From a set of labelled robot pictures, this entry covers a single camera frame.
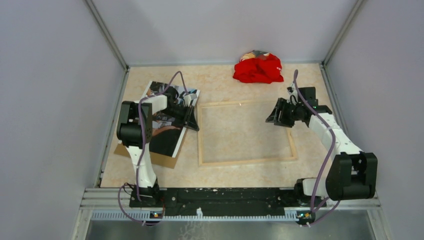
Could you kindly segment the printed photo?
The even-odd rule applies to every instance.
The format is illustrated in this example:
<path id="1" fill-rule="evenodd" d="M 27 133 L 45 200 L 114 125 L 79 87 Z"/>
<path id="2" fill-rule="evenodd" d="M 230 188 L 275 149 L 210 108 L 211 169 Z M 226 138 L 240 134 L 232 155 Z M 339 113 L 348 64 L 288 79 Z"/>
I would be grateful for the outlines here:
<path id="1" fill-rule="evenodd" d="M 150 81 L 145 95 L 148 97 L 153 94 L 158 94 L 164 91 L 164 95 L 171 95 L 174 102 L 179 105 L 184 105 L 183 97 L 189 93 L 200 93 L 201 91 L 195 88 L 185 89 L 182 85 L 170 85 L 164 82 Z M 152 138 L 149 144 L 151 153 L 156 153 L 168 157 L 177 157 L 184 135 L 188 128 L 184 126 L 175 126 L 174 118 L 165 114 L 165 110 L 158 111 L 152 114 Z"/>

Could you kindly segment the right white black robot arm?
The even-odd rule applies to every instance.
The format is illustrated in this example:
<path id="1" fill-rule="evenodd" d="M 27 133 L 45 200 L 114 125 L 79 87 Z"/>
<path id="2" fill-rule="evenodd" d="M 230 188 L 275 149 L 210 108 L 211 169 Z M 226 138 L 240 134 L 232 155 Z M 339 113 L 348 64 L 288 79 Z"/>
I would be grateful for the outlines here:
<path id="1" fill-rule="evenodd" d="M 327 175 L 320 170 L 315 178 L 297 181 L 294 202 L 307 206 L 318 198 L 333 201 L 373 198 L 378 168 L 376 155 L 364 152 L 349 139 L 330 108 L 319 104 L 315 87 L 290 86 L 287 91 L 289 98 L 279 98 L 265 121 L 286 128 L 292 128 L 296 122 L 305 123 L 328 151 L 324 163 L 330 164 Z"/>

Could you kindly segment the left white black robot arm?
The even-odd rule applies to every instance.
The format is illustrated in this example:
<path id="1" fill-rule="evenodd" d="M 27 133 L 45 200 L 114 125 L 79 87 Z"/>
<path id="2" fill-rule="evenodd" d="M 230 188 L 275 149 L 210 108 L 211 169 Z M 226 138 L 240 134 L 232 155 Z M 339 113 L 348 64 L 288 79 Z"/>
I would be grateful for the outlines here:
<path id="1" fill-rule="evenodd" d="M 178 101 L 174 94 L 167 93 L 121 104 L 116 135 L 134 167 L 134 198 L 149 207 L 156 206 L 161 198 L 151 154 L 175 158 L 185 131 L 199 131 L 195 117 L 197 98 L 196 93 L 189 93 Z"/>

